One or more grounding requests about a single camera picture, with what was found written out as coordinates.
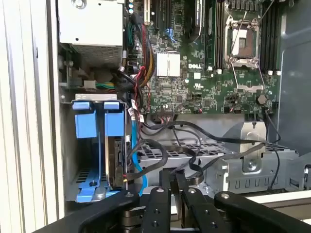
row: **metal bracket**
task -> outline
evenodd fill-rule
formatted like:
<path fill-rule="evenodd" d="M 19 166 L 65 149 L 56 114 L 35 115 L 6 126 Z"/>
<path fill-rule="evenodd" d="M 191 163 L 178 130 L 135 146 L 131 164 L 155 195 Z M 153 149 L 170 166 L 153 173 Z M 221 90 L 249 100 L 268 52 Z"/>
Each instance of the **metal bracket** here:
<path fill-rule="evenodd" d="M 266 126 L 264 122 L 245 122 L 241 130 L 241 139 L 249 140 L 262 140 L 266 138 Z M 247 151 L 248 149 L 256 146 L 259 143 L 254 144 L 241 144 L 240 152 Z M 244 172 L 256 172 L 261 169 L 261 153 L 264 153 L 265 147 L 255 151 L 243 158 L 243 171 Z"/>

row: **dell logo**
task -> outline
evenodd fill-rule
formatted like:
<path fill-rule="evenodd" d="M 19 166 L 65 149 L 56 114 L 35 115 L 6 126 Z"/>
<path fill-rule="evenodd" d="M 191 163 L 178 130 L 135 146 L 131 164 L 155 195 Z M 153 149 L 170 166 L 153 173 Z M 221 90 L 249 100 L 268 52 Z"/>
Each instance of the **dell logo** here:
<path fill-rule="evenodd" d="M 200 64 L 188 64 L 189 69 L 202 69 Z"/>

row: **motherboard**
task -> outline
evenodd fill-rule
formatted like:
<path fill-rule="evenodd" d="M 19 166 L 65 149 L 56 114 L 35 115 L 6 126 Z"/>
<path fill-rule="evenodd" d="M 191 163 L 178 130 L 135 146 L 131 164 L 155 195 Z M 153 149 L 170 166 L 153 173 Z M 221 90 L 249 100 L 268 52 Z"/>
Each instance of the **motherboard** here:
<path fill-rule="evenodd" d="M 143 89 L 151 114 L 253 113 L 278 105 L 279 9 L 264 0 L 134 0 L 156 69 Z M 270 7 L 265 18 L 261 18 Z M 127 41 L 139 65 L 141 45 Z"/>

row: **cpu socket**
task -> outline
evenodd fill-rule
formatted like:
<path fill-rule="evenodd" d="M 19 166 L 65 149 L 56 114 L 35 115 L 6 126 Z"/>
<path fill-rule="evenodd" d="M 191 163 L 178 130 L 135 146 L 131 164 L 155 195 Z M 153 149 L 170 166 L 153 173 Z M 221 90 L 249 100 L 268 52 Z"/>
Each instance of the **cpu socket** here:
<path fill-rule="evenodd" d="M 259 62 L 259 26 L 257 19 L 234 20 L 229 16 L 225 27 L 225 62 L 227 68 L 257 68 Z"/>

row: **white chipset heatsink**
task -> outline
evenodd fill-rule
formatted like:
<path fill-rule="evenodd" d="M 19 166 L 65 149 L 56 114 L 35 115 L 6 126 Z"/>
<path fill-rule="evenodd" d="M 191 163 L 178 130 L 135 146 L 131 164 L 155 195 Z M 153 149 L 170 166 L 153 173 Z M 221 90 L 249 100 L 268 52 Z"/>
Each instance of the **white chipset heatsink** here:
<path fill-rule="evenodd" d="M 159 77 L 180 76 L 180 54 L 157 53 L 156 54 L 156 75 Z"/>

